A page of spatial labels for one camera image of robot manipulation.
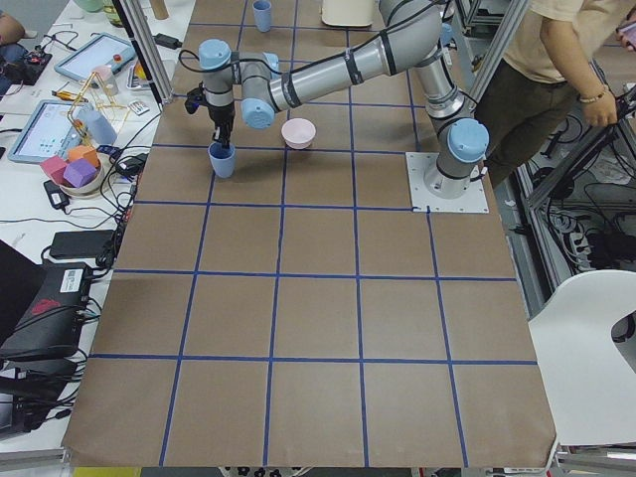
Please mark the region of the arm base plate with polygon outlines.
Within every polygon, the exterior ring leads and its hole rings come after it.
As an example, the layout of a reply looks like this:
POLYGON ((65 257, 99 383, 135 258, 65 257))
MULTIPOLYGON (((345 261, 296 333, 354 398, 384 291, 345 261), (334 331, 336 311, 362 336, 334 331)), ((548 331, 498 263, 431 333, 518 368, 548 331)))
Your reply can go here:
POLYGON ((411 209, 416 213, 488 214, 479 166, 466 178, 450 179, 437 170, 437 157, 434 152, 405 153, 411 209))

